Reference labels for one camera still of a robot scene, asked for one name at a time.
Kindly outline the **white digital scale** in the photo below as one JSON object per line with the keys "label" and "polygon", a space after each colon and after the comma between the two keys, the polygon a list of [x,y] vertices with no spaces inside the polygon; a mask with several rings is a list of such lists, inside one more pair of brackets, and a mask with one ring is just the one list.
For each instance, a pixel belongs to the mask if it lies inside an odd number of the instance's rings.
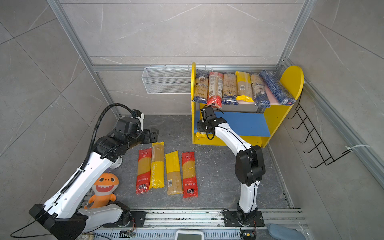
{"label": "white digital scale", "polygon": [[204,240],[205,236],[202,231],[198,230],[177,230],[175,240]]}

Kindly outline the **plain yellow top spaghetti bag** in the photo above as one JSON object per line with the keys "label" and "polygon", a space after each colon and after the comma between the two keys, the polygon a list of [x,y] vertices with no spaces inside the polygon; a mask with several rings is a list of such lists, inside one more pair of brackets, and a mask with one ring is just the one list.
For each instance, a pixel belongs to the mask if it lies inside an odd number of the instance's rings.
{"label": "plain yellow top spaghetti bag", "polygon": [[183,193],[181,169],[179,162],[179,151],[166,154],[166,170],[167,170],[167,194],[177,195]]}

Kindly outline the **yellow pink blue wooden shelf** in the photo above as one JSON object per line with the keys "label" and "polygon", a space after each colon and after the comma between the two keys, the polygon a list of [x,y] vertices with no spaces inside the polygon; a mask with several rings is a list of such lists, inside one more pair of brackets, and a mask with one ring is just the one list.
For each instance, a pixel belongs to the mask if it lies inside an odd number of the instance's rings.
{"label": "yellow pink blue wooden shelf", "polygon": [[[304,73],[298,66],[291,66],[285,70],[280,82],[290,91],[293,97],[298,100],[304,86]],[[202,119],[200,110],[204,104],[191,102],[192,111],[192,142],[195,145],[224,146],[225,143],[215,137],[213,140],[208,138],[197,138],[197,122]],[[266,147],[272,139],[292,106],[272,105],[263,113],[257,113],[257,106],[254,103],[241,103],[238,106],[224,105],[221,112],[217,112],[218,117],[223,117],[230,127],[251,145]]]}

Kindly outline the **dark blue end spaghetti bag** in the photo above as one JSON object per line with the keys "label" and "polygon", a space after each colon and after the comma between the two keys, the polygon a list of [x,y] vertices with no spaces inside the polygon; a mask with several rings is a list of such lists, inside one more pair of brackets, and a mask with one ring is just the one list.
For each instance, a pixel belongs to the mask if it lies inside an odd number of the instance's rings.
{"label": "dark blue end spaghetti bag", "polygon": [[223,74],[223,105],[238,105],[237,76],[231,73]]}

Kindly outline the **blue Sankara spaghetti bag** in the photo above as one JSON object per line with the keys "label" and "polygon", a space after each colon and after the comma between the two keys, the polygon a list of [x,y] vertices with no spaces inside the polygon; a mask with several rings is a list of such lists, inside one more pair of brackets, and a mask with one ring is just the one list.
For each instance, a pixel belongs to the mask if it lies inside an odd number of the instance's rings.
{"label": "blue Sankara spaghetti bag", "polygon": [[208,101],[209,71],[196,70],[193,102],[206,104]]}

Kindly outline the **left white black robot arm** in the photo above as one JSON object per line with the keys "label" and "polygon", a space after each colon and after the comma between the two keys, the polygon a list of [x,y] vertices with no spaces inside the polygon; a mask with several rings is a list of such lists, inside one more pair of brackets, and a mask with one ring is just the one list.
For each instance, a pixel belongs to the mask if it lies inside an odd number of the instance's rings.
{"label": "left white black robot arm", "polygon": [[128,225],[130,208],[119,201],[107,200],[106,206],[88,209],[81,209],[80,204],[95,182],[113,190],[113,181],[102,174],[110,167],[119,167],[127,150],[155,143],[158,135],[155,128],[143,128],[142,117],[119,119],[108,135],[91,143],[90,156],[66,184],[44,204],[33,205],[29,214],[58,240],[74,240],[105,224]]}

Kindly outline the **red label spaghetti bag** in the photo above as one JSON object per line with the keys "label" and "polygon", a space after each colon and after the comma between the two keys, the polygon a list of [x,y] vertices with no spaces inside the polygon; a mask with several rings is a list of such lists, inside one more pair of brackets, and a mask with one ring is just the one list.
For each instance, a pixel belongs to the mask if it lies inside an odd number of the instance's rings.
{"label": "red label spaghetti bag", "polygon": [[207,104],[220,109],[222,107],[222,95],[223,74],[218,72],[210,72]]}

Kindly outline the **blue trim spaghetti bag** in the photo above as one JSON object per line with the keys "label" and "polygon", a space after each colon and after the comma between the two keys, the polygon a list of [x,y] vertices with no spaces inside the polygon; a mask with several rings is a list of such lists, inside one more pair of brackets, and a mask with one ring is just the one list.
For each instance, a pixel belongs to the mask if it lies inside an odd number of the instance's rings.
{"label": "blue trim spaghetti bag", "polygon": [[265,90],[264,80],[254,72],[250,73],[250,78],[255,105],[261,108],[269,108],[271,104]]}

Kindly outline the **yellow Pastatime spaghetti bag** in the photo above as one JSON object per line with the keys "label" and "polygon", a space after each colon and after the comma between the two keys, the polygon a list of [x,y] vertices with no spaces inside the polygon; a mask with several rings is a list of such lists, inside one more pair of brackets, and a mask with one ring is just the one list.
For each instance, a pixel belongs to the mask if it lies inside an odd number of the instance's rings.
{"label": "yellow Pastatime spaghetti bag", "polygon": [[195,134],[195,136],[196,136],[197,138],[207,138],[207,134],[206,134],[206,133],[202,133],[202,132],[197,132],[197,133]]}

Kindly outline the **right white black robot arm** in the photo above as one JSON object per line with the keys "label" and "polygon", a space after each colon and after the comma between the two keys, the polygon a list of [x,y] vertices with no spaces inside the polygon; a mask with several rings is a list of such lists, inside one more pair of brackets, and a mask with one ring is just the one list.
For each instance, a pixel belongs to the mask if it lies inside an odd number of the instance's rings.
{"label": "right white black robot arm", "polygon": [[263,151],[260,146],[252,146],[235,133],[224,118],[216,116],[213,107],[203,107],[201,114],[197,130],[221,139],[236,157],[235,174],[241,183],[236,215],[241,225],[248,226],[260,216],[257,193],[266,173]]}

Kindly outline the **orange plush toy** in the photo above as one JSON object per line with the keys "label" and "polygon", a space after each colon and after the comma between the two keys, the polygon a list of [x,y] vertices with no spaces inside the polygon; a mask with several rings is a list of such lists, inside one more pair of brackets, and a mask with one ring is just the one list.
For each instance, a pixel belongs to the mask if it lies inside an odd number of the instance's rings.
{"label": "orange plush toy", "polygon": [[119,185],[119,179],[112,173],[103,173],[92,185],[94,194],[88,200],[84,209],[94,209],[107,206],[110,202],[116,201],[113,193]]}

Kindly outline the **blue Barilla spaghetti box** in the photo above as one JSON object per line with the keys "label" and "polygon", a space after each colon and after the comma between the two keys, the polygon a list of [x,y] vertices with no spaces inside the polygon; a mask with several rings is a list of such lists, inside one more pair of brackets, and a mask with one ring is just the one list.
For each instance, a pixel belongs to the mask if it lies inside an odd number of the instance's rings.
{"label": "blue Barilla spaghetti box", "polygon": [[280,105],[292,106],[296,102],[292,94],[283,86],[283,84],[272,72],[262,70],[259,73],[259,76],[263,78]]}

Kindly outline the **yellow end spaghetti bag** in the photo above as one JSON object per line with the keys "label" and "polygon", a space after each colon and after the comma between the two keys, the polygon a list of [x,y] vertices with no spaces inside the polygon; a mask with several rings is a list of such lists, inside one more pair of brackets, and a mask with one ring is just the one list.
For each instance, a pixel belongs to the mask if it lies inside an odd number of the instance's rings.
{"label": "yellow end spaghetti bag", "polygon": [[251,84],[251,76],[246,72],[236,71],[237,76],[237,101],[243,101],[246,103],[253,103],[253,92]]}

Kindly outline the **thin red spaghetti bag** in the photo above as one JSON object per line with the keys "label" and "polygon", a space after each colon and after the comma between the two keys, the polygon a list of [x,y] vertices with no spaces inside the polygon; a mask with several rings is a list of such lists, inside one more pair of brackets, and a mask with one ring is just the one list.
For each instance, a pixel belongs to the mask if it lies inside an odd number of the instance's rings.
{"label": "thin red spaghetti bag", "polygon": [[182,152],[183,198],[198,196],[195,152]]}

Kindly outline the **white analog alarm clock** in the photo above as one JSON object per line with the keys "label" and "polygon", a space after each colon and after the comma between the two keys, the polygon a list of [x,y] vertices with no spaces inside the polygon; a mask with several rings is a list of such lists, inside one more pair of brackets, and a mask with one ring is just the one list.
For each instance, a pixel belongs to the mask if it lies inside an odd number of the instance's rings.
{"label": "white analog alarm clock", "polygon": [[118,157],[117,160],[111,164],[110,169],[117,169],[118,167],[121,166],[122,162],[123,162],[123,158]]}

